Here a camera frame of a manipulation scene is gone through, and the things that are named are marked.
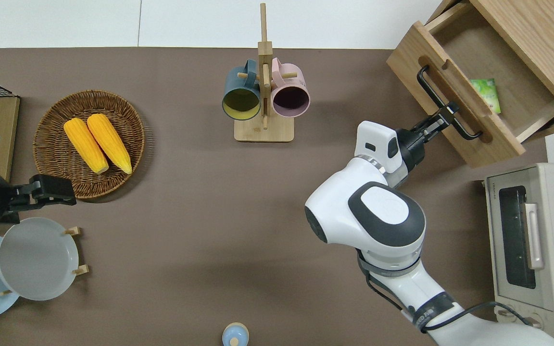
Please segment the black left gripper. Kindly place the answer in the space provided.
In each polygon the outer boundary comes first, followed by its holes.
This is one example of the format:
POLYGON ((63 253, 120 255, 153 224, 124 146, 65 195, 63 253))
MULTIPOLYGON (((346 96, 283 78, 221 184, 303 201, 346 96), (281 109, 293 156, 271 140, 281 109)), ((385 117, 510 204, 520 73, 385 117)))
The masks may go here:
POLYGON ((77 204, 71 180, 47 174, 36 174, 28 184, 11 186, 9 212, 39 210, 47 205, 77 204))

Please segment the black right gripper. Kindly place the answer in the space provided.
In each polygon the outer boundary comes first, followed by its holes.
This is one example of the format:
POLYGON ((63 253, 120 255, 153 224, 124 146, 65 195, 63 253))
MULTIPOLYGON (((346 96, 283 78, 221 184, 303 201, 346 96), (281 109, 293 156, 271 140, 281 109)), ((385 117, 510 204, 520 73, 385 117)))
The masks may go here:
POLYGON ((400 154, 409 172, 424 160, 424 144, 452 125, 455 122, 456 112, 458 112, 457 104, 448 103, 433 115, 414 125, 412 129, 396 129, 400 154))

